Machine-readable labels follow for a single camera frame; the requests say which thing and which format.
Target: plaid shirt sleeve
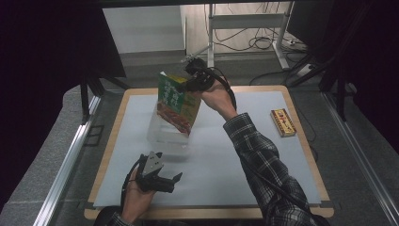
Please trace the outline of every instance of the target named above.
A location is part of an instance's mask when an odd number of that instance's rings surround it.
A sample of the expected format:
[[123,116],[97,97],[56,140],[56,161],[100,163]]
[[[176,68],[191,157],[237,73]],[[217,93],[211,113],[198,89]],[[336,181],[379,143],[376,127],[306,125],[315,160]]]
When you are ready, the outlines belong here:
[[[264,178],[309,208],[301,186],[279,160],[276,146],[256,130],[248,113],[234,117],[223,127],[237,154],[246,159]],[[242,166],[266,225],[316,225],[308,213],[281,197],[245,165]]]
[[118,213],[114,213],[114,215],[108,221],[106,226],[135,226],[135,225],[123,220]]

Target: shirt cuff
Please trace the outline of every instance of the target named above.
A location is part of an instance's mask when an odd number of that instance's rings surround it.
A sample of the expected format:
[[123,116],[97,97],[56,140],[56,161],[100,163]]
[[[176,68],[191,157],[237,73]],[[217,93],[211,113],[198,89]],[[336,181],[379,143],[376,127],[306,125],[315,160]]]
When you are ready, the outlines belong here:
[[244,135],[248,135],[257,131],[247,112],[240,114],[229,121],[226,121],[226,123],[223,125],[223,128],[225,129],[232,143],[239,141]]

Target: hand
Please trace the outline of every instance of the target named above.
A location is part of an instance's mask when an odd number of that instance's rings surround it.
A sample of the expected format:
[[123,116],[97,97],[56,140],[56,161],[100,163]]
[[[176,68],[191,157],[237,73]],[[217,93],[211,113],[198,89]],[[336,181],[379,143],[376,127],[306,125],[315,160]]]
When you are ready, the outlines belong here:
[[[133,170],[130,180],[136,177],[137,169]],[[126,196],[121,217],[127,222],[135,222],[150,207],[155,191],[144,192],[136,181],[129,182],[126,187]]]
[[231,103],[229,93],[217,80],[204,92],[197,92],[200,98],[213,110],[217,111],[226,121],[237,116],[237,111]]

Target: gray carpet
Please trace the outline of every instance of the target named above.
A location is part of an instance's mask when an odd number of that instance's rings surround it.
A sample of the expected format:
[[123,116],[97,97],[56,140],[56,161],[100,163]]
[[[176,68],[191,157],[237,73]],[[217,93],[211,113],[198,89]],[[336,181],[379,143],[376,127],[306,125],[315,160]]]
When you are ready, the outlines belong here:
[[[252,78],[263,73],[281,71],[279,63],[270,56],[217,60],[215,66],[235,86],[248,85]],[[152,88],[157,86],[156,75],[159,72],[184,74],[183,67],[184,65],[178,63],[128,66],[125,68],[127,78],[121,80],[134,88]],[[287,73],[265,75],[252,84],[279,85],[285,81],[286,75]],[[335,215],[328,221],[332,225],[390,225],[317,89],[319,80],[320,76],[316,76],[299,87],[290,89],[290,92],[305,134],[317,156],[317,165],[327,192],[334,203]],[[121,89],[104,80],[103,84],[107,92],[99,106],[91,133],[94,135],[102,131],[101,137],[87,138],[51,225],[93,224],[92,220],[84,218],[83,212],[122,97]],[[0,225],[32,225],[35,221],[79,126],[79,91],[76,88],[65,94],[64,107],[58,120],[35,162],[6,204],[0,217]],[[395,175],[399,170],[398,155],[361,115],[350,98],[346,99],[345,106],[348,123],[382,182],[398,201],[399,178]]]

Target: person's left hand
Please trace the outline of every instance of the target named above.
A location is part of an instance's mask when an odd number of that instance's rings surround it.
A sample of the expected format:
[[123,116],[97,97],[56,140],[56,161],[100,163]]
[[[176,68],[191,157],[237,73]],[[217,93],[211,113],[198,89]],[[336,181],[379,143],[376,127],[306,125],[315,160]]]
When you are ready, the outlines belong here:
[[[130,180],[136,177],[137,169],[133,170]],[[127,222],[133,223],[150,207],[155,191],[144,192],[136,181],[129,182],[126,187],[126,196],[121,217]]]

